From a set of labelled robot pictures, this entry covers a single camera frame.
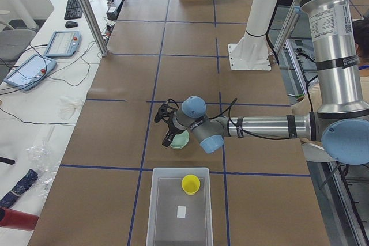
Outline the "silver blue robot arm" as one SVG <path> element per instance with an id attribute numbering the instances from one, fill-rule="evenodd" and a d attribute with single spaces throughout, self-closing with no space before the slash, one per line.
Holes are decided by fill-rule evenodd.
<path id="1" fill-rule="evenodd" d="M 349 0 L 298 0 L 308 15 L 322 103 L 304 115 L 233 117 L 230 109 L 209 118 L 206 103 L 198 96 L 180 107 L 164 103 L 154 121 L 164 121 L 168 131 L 163 145 L 190 130 L 207 153 L 224 144 L 225 137 L 269 140 L 306 138 L 321 142 L 333 161 L 368 163 L 368 103 L 360 82 Z"/>

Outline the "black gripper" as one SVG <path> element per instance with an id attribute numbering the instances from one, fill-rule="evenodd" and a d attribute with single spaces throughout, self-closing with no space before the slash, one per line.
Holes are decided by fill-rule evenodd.
<path id="1" fill-rule="evenodd" d="M 162 141 L 162 145 L 164 147 L 169 147 L 169 145 L 172 143 L 174 136 L 181 134 L 182 129 L 177 128 L 177 126 L 174 124 L 172 119 L 168 120 L 168 131 Z"/>

